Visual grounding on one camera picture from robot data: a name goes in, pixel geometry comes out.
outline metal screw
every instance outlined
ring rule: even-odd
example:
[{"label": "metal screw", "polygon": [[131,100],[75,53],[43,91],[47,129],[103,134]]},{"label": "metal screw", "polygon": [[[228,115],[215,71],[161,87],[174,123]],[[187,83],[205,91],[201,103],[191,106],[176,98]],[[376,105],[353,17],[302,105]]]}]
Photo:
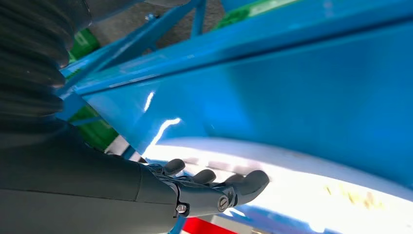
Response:
[{"label": "metal screw", "polygon": [[224,212],[228,208],[228,197],[222,196],[218,200],[218,210],[219,212]]},{"label": "metal screw", "polygon": [[178,213],[180,213],[180,214],[185,213],[185,212],[187,211],[187,206],[184,205],[184,204],[179,204],[179,205],[176,207],[176,211],[177,211]]}]

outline black robotic arm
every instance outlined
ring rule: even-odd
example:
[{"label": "black robotic arm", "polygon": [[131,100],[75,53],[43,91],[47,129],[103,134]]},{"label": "black robotic arm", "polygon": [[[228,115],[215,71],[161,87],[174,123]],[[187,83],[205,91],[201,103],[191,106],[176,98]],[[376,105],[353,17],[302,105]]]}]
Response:
[{"label": "black robotic arm", "polygon": [[[186,0],[150,0],[166,5]],[[145,166],[87,146],[55,118],[74,34],[135,0],[0,0],[0,233],[153,234],[179,215],[223,212],[268,184],[255,171],[213,183],[185,165]]]}]

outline concrete floor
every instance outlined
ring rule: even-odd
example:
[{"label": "concrete floor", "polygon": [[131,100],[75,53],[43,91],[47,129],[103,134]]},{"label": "concrete floor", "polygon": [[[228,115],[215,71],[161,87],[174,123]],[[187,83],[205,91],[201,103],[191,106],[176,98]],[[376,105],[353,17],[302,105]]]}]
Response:
[{"label": "concrete floor", "polygon": [[[126,36],[131,31],[146,23],[145,16],[149,13],[163,15],[168,8],[138,3],[130,9],[100,22],[90,28],[102,46]],[[186,15],[176,26],[167,32],[158,42],[158,48],[189,39],[194,10]],[[211,30],[224,16],[220,0],[208,0],[204,19],[204,32]]]}]

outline red object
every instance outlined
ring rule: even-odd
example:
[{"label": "red object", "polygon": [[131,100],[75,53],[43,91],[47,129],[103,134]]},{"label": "red object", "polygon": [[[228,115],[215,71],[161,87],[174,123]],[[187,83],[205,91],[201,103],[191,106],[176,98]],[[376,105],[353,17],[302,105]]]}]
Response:
[{"label": "red object", "polygon": [[198,218],[188,218],[182,230],[191,234],[236,234]]}]

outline blue metal panel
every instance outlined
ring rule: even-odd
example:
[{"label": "blue metal panel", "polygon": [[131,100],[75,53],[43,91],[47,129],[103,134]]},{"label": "blue metal panel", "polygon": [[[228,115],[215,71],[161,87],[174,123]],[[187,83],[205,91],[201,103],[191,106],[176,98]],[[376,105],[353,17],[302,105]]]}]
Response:
[{"label": "blue metal panel", "polygon": [[389,25],[84,98],[139,153],[160,132],[236,138],[411,186],[412,41],[411,22]]},{"label": "blue metal panel", "polygon": [[405,20],[411,0],[302,0],[95,74],[85,94]]}]

